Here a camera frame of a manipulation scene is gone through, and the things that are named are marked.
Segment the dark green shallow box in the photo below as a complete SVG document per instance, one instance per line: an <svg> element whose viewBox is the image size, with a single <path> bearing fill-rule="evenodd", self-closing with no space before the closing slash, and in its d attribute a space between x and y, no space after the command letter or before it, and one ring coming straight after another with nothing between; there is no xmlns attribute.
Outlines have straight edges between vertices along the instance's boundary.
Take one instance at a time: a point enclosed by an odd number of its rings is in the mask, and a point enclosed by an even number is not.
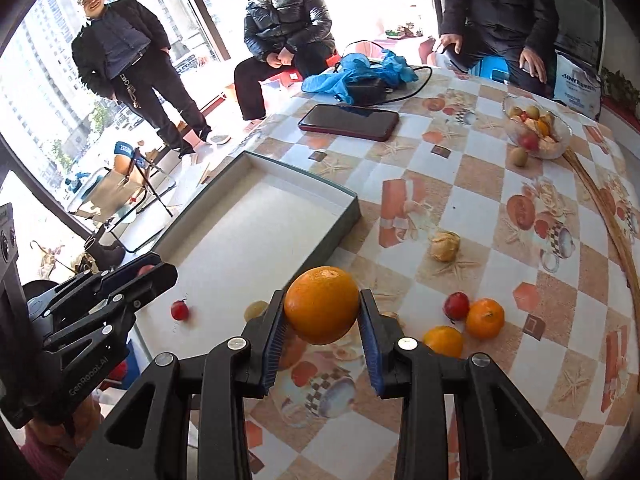
<svg viewBox="0 0 640 480"><path fill-rule="evenodd" d="M199 356L242 333L244 311L326 263L360 218L355 192L244 152L195 195L152 251L178 270L175 286L143 307L134 330L148 356ZM170 306L190 309L177 322Z"/></svg>

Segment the blue plastic bag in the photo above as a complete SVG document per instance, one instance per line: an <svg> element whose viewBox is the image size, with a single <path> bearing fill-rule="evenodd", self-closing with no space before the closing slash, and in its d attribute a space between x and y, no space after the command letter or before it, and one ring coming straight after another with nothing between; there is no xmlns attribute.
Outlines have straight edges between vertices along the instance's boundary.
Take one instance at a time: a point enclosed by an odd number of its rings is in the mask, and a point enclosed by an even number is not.
<svg viewBox="0 0 640 480"><path fill-rule="evenodd" d="M382 60L373 62L361 53L349 53L333 72L304 79L302 91L333 96L338 102L356 106L380 105L390 92L416 82L418 75L403 56L382 50Z"/></svg>

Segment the potted green plant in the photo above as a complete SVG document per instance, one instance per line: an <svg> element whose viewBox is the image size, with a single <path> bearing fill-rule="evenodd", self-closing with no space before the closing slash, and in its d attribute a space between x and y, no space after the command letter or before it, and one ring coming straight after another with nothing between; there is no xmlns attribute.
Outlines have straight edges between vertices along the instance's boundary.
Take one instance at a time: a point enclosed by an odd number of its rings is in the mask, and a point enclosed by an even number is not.
<svg viewBox="0 0 640 480"><path fill-rule="evenodd" d="M639 90L620 71L602 68L603 96L613 110L626 118L639 119Z"/></svg>

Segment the small dark red tomato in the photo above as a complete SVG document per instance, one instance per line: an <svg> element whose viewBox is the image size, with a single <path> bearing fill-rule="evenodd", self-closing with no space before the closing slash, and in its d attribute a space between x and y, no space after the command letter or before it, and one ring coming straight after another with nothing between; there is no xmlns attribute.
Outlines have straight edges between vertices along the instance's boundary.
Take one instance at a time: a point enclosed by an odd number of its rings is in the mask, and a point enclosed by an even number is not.
<svg viewBox="0 0 640 480"><path fill-rule="evenodd" d="M469 297L464 292L454 292L447 297L442 310L452 322L464 321L470 312Z"/></svg>

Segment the person in dark suit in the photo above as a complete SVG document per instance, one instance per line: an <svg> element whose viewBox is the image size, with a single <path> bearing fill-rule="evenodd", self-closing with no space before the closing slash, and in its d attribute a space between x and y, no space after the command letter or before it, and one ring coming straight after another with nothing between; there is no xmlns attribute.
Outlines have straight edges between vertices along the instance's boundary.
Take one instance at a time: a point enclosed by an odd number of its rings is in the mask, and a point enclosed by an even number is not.
<svg viewBox="0 0 640 480"><path fill-rule="evenodd" d="M80 0L87 23L72 42L80 81L104 99L140 115L179 156L194 152L169 119L169 102L201 141L212 128L172 66L168 36L157 16L138 0Z"/></svg>

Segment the back orange with stem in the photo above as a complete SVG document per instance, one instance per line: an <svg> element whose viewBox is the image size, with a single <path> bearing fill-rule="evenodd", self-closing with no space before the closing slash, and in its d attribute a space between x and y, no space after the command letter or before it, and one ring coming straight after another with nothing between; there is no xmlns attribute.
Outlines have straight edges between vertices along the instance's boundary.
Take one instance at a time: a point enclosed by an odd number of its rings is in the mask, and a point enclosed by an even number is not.
<svg viewBox="0 0 640 480"><path fill-rule="evenodd" d="M482 298L470 305L465 331L478 340L496 338L506 322L503 307L496 300Z"/></svg>

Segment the phone in red case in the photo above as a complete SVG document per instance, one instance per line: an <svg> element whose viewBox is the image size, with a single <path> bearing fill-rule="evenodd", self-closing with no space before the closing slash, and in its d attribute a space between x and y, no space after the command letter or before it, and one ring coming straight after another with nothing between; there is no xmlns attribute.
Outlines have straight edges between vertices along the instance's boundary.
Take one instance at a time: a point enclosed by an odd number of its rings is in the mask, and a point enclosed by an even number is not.
<svg viewBox="0 0 640 480"><path fill-rule="evenodd" d="M393 110L317 104L297 125L305 132L385 142L392 136L399 121L399 114Z"/></svg>

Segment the glass fruit bowl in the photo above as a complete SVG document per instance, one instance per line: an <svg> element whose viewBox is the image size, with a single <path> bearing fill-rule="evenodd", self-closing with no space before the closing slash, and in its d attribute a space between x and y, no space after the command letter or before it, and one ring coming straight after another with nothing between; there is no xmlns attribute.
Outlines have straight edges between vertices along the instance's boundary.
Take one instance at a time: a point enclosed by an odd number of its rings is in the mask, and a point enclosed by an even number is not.
<svg viewBox="0 0 640 480"><path fill-rule="evenodd" d="M504 130L518 147L540 159L557 159L570 146L572 129L557 114L526 96L506 96Z"/></svg>

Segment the husked physalis fruit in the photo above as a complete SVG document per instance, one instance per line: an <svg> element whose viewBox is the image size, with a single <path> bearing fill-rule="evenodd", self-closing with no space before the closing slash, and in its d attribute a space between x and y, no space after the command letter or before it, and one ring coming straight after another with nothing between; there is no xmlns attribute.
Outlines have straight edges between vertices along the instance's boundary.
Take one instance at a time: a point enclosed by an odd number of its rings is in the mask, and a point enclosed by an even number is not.
<svg viewBox="0 0 640 480"><path fill-rule="evenodd" d="M457 258L461 238L457 233L438 231L431 238L430 256L441 263L448 263Z"/></svg>

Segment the green kiwi fruit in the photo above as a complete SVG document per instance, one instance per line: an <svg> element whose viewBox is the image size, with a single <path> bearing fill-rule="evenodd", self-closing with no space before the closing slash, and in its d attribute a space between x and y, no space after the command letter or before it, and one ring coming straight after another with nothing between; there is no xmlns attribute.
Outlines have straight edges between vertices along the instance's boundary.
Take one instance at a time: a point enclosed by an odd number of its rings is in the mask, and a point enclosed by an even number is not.
<svg viewBox="0 0 640 480"><path fill-rule="evenodd" d="M244 321L250 322L254 318L259 318L268 309L269 304L264 300L256 300L252 302L244 311Z"/></svg>

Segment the white shopping bag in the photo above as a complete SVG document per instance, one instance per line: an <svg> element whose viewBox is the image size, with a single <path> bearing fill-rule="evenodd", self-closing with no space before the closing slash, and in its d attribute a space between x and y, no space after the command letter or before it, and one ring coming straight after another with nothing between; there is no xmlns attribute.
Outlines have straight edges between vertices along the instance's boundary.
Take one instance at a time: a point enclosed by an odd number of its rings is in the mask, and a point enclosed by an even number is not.
<svg viewBox="0 0 640 480"><path fill-rule="evenodd" d="M594 69L561 51L556 52L554 99L574 112L597 119L602 84Z"/></svg>

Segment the standing person black coat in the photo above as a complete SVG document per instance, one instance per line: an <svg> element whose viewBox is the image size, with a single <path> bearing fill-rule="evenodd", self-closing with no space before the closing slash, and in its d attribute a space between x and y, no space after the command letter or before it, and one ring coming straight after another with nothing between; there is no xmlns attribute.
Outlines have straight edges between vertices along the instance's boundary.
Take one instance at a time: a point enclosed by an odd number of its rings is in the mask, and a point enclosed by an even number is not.
<svg viewBox="0 0 640 480"><path fill-rule="evenodd" d="M558 32L554 0L445 0L437 49L465 72L503 58L510 84L543 96Z"/></svg>

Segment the seated person puffy jacket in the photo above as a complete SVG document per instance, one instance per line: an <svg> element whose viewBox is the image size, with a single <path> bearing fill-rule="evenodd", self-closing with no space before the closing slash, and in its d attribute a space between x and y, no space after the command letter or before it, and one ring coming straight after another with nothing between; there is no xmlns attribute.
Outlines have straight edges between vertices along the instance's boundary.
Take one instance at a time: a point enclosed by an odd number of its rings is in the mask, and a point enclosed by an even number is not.
<svg viewBox="0 0 640 480"><path fill-rule="evenodd" d="M324 0L248 0L244 44L250 57L234 70L242 118L266 118L262 83L295 68L300 76L319 75L335 54L332 20Z"/></svg>

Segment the long wooden stick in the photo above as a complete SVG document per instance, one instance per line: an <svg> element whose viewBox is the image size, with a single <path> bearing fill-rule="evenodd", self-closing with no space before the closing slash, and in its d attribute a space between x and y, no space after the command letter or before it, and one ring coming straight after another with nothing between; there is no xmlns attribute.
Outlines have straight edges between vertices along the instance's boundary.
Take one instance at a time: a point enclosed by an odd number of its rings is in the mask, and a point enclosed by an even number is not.
<svg viewBox="0 0 640 480"><path fill-rule="evenodd" d="M618 258L620 258L620 266L625 273L627 285L630 289L632 304L634 305L634 314L639 315L640 289L638 274L636 265L634 264L634 257L632 256L631 249L626 244L626 238L623 236L622 229L614 219L612 212L605 206L604 199L600 194L596 182L592 180L588 171L582 166L577 154L571 148L566 148L563 157L576 172L579 180L582 181L582 185L586 188L593 203L595 203L598 208L599 214L608 231L608 236L612 238L613 245L618 253Z"/></svg>

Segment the folding chair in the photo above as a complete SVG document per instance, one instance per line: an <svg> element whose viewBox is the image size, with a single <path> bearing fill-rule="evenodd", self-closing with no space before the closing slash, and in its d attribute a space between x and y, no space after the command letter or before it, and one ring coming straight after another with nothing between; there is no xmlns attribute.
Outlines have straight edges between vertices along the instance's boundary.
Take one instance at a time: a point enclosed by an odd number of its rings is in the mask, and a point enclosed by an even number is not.
<svg viewBox="0 0 640 480"><path fill-rule="evenodd" d="M169 220L174 218L165 197L176 188L176 180L144 156L138 146L134 148L126 142L116 142L113 165L79 177L78 182L80 185L72 194L67 212L97 226L97 240L110 234L127 254L134 254L150 244L164 228L161 226L138 247L128 248L116 234L123 223L155 206L167 214Z"/></svg>

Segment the kiwi beside bowl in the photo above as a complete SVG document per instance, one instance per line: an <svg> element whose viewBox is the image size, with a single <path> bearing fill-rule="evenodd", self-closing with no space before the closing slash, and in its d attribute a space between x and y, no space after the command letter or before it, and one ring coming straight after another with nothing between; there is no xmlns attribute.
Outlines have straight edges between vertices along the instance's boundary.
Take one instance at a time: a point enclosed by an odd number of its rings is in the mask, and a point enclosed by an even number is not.
<svg viewBox="0 0 640 480"><path fill-rule="evenodd" d="M524 148L514 148L512 151L510 151L509 162L511 165L518 168L524 168L527 164L527 161L528 154L524 150Z"/></svg>

